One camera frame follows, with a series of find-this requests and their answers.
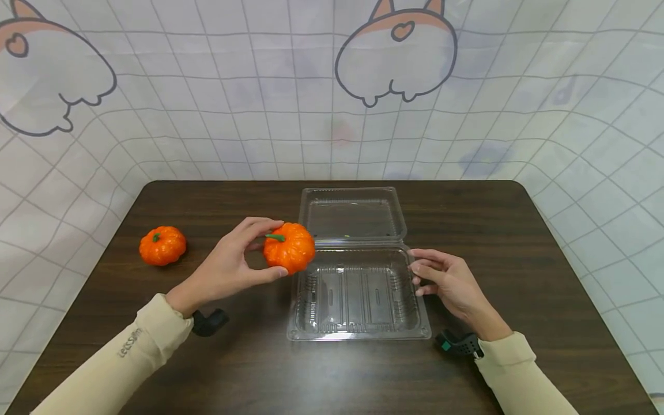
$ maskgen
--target hand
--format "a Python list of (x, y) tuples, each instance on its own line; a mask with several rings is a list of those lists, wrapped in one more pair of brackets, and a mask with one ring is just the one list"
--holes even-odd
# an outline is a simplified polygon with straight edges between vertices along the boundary
[(410, 265), (416, 275), (413, 284), (419, 286), (422, 278), (435, 283), (419, 287), (415, 295), (438, 295), (450, 313), (468, 324), (484, 341), (500, 340), (512, 334), (484, 296), (463, 258), (432, 249), (413, 249), (410, 254), (420, 258)]
[(188, 317), (205, 303), (288, 275), (288, 271), (280, 266), (253, 270), (244, 259), (246, 251), (262, 247), (262, 244), (254, 243), (256, 238), (283, 224), (282, 220), (269, 218), (244, 219), (221, 238), (189, 278), (166, 295), (168, 304)]

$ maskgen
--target grid pattern backdrop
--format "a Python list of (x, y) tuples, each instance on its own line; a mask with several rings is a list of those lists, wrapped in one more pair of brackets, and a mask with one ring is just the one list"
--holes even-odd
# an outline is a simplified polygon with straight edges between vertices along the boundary
[(448, 0), (450, 78), (373, 108), (334, 61), (375, 0), (31, 4), (118, 87), (72, 106), (71, 132), (0, 124), (0, 414), (142, 187), (166, 179), (516, 180), (664, 414), (661, 0)]

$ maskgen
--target finger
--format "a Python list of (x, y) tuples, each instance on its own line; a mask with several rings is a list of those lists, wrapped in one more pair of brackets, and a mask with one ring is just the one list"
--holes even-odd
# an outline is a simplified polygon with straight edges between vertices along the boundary
[(252, 242), (252, 243), (249, 244), (249, 246), (247, 246), (247, 248), (245, 249), (245, 251), (256, 251), (256, 250), (259, 250), (259, 249), (263, 248), (263, 245), (264, 245), (263, 242)]
[(231, 232), (241, 233), (242, 231), (252, 226), (254, 223), (264, 222), (265, 220), (272, 220), (270, 218), (254, 218), (253, 216), (247, 216), (242, 222), (235, 226)]
[(431, 267), (431, 268), (433, 268), (433, 269), (435, 269), (435, 270), (438, 270), (438, 271), (442, 271), (442, 270), (443, 270), (443, 264), (441, 264), (440, 262), (437, 262), (437, 261), (431, 261), (431, 260), (425, 260), (425, 259), (415, 260), (415, 261), (413, 261), (413, 262), (409, 265), (409, 267), (411, 267), (411, 269), (412, 269), (412, 266), (413, 266), (413, 265), (416, 265), (416, 264), (424, 265), (424, 266), (427, 266), (427, 267)]
[(238, 234), (236, 236), (236, 240), (238, 243), (242, 244), (242, 249), (244, 249), (257, 237), (264, 236), (272, 229), (277, 229), (283, 224), (284, 222), (282, 220), (272, 220), (272, 219), (259, 220), (258, 222), (254, 222), (247, 229), (243, 230), (240, 234)]
[(254, 282), (253, 285), (267, 284), (268, 282), (276, 281), (287, 275), (288, 270), (282, 266), (273, 266), (264, 270), (251, 270), (251, 280)]
[(435, 269), (424, 265), (415, 265), (412, 270), (418, 277), (433, 281), (443, 288), (448, 286), (449, 280), (452, 278), (447, 272), (436, 271)]
[(415, 291), (415, 295), (422, 297), (423, 295), (438, 294), (438, 286), (436, 284), (430, 284), (428, 286), (419, 287)]
[(447, 270), (450, 266), (461, 260), (458, 256), (446, 254), (435, 249), (411, 249), (409, 254), (416, 258), (425, 258), (431, 261), (437, 261), (443, 265), (442, 269)]

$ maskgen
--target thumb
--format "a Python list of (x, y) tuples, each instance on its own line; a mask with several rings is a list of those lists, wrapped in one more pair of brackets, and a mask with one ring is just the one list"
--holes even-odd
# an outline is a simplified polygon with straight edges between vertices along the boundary
[(421, 278), (426, 278), (427, 280), (435, 282), (442, 289), (446, 289), (450, 284), (450, 278), (452, 277), (447, 272), (437, 271), (431, 267), (427, 267), (421, 264), (415, 264), (412, 267), (412, 271)]
[(288, 270), (282, 266), (273, 266), (264, 270), (254, 270), (253, 274), (259, 284), (265, 284), (287, 276)]

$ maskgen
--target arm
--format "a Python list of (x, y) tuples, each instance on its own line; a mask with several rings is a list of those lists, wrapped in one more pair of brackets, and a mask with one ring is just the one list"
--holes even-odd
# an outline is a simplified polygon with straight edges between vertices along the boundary
[(288, 274), (283, 267), (252, 270), (244, 259), (252, 241), (282, 221), (247, 218), (224, 236), (194, 274), (167, 295), (157, 294), (136, 320), (106, 343), (37, 406), (33, 415), (117, 414), (139, 386), (187, 339), (191, 314), (203, 304)]
[(132, 324), (76, 369), (33, 415), (117, 414), (187, 339), (192, 324), (192, 319), (183, 319), (171, 308), (163, 294), (157, 294)]
[(420, 278), (416, 295), (437, 294), (445, 307), (479, 337), (484, 357), (475, 363), (506, 415), (578, 415), (535, 363), (535, 354), (521, 333), (513, 332), (488, 302), (461, 258), (435, 250), (411, 251), (421, 258), (411, 264)]

